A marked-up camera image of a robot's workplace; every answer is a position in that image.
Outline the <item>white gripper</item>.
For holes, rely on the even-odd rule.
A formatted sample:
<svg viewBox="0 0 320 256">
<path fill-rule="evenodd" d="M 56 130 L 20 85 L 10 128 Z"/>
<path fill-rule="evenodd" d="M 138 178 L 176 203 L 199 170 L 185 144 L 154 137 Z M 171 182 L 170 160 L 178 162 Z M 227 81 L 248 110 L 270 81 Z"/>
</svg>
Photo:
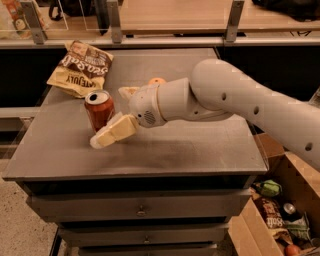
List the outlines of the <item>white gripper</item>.
<svg viewBox="0 0 320 256">
<path fill-rule="evenodd" d="M 134 135 L 139 125 L 145 128 L 164 125 L 166 121 L 158 106 L 158 88 L 159 84 L 140 88 L 120 87 L 118 89 L 120 96 L 129 100 L 130 112 L 136 118 L 132 114 L 117 113 L 90 139 L 90 145 L 95 149 L 101 149 Z"/>
</svg>

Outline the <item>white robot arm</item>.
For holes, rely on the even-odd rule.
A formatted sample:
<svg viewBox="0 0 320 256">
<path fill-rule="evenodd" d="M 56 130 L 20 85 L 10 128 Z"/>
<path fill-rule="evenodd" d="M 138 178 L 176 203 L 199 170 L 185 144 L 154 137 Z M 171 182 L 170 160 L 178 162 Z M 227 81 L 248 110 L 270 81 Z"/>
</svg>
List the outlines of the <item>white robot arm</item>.
<svg viewBox="0 0 320 256">
<path fill-rule="evenodd" d="M 313 168 L 320 169 L 320 108 L 273 91 L 219 59 L 199 62 L 189 78 L 121 87 L 129 113 L 116 114 L 90 139 L 101 149 L 173 120 L 219 121 L 239 115 Z"/>
</svg>

